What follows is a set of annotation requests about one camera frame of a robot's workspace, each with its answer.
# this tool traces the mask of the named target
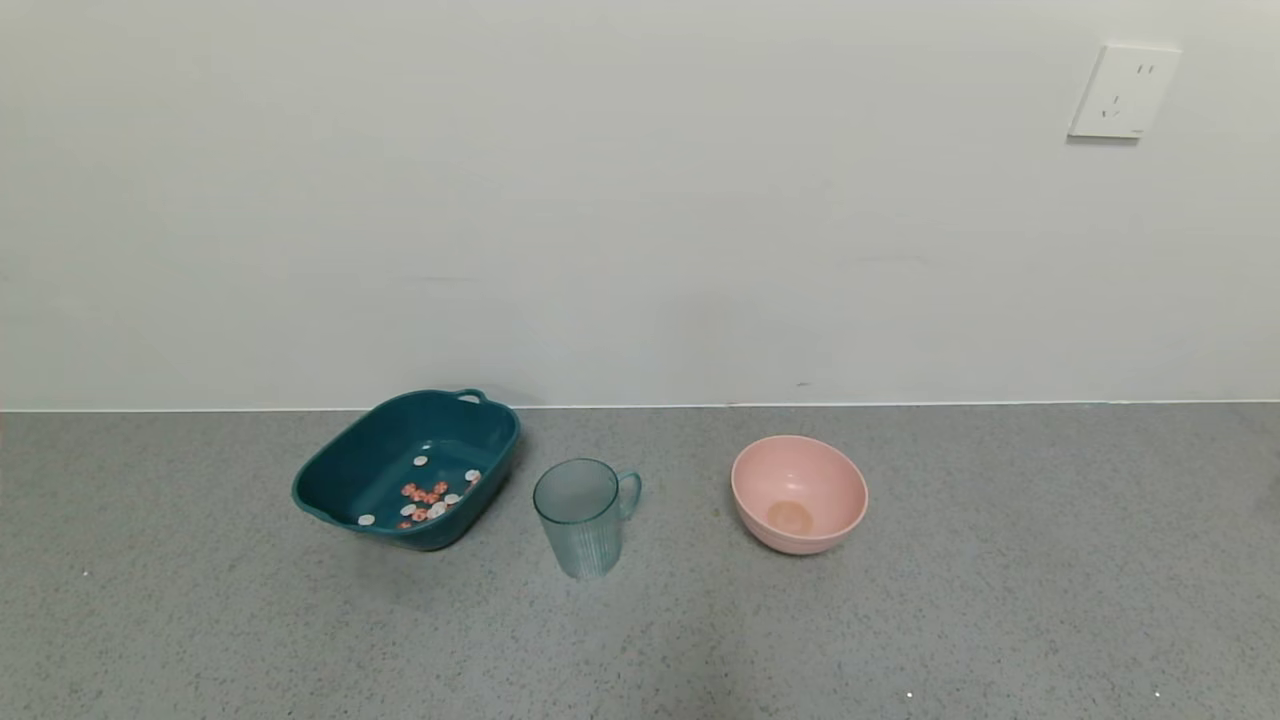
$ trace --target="clear plastic cup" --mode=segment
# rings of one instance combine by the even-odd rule
[[[635,491],[623,498],[627,480]],[[622,555],[622,521],[640,502],[640,475],[620,477],[599,460],[566,460],[543,473],[534,509],[543,520],[556,560],[571,578],[599,578]]]

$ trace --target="white wall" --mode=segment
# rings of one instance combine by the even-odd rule
[[[1183,47],[1068,143],[1106,41]],[[1280,398],[1280,3],[0,0],[0,402]]]

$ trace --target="speckled surface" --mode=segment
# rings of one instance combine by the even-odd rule
[[[351,414],[6,416],[4,717],[1280,712],[1277,405],[521,415],[511,483],[428,555],[292,506]],[[827,555],[732,510],[773,433],[867,474]],[[561,574],[530,503],[575,455],[645,478],[602,580]]]

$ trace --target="teal plastic basin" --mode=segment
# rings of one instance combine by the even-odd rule
[[[393,397],[329,442],[293,479],[293,502],[325,523],[413,550],[440,550],[461,538],[511,474],[520,419],[479,389],[424,389]],[[413,459],[426,456],[416,466]],[[466,474],[479,470],[471,486]],[[399,510],[401,488],[448,483],[462,497],[439,518],[413,523]],[[372,525],[360,525],[372,515]]]

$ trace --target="bowl rim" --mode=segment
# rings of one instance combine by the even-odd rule
[[[863,497],[867,498],[863,502],[861,511],[858,514],[856,518],[854,518],[852,523],[850,523],[845,528],[841,528],[841,529],[836,530],[835,533],[829,533],[829,534],[826,534],[826,536],[794,536],[791,533],[782,532],[782,530],[774,528],[773,525],[765,523],[759,516],[756,516],[755,512],[751,512],[746,507],[746,503],[742,502],[742,497],[737,492],[737,464],[742,461],[742,456],[746,455],[746,452],[749,450],[751,450],[753,447],[755,447],[755,446],[758,446],[758,445],[760,445],[763,442],[776,441],[776,439],[785,439],[785,438],[786,439],[803,439],[805,442],[819,445],[822,447],[826,447],[827,450],[833,451],[845,462],[849,462],[849,466],[854,470],[854,477],[858,478],[858,482],[861,483],[861,486],[863,486]],[[785,539],[788,539],[788,541],[800,542],[800,543],[819,543],[819,542],[827,542],[827,541],[841,538],[842,536],[847,534],[850,530],[852,530],[854,528],[856,528],[858,523],[863,521],[863,518],[867,516],[867,509],[870,507],[870,505],[872,505],[870,488],[867,487],[867,478],[863,477],[863,471],[858,469],[858,465],[855,465],[854,461],[850,460],[847,455],[845,455],[844,452],[841,452],[838,447],[835,447],[832,445],[822,442],[818,438],[812,438],[809,436],[794,436],[794,434],[768,436],[768,437],[763,437],[763,438],[753,442],[751,445],[744,447],[741,450],[741,452],[737,454],[737,457],[733,459],[733,468],[730,470],[728,484],[730,484],[730,488],[732,488],[732,491],[733,491],[733,502],[737,503],[737,509],[740,511],[745,512],[749,518],[751,518],[753,520],[755,520],[762,528],[764,528],[769,533],[776,534],[776,536],[778,536],[781,538],[785,538]]]

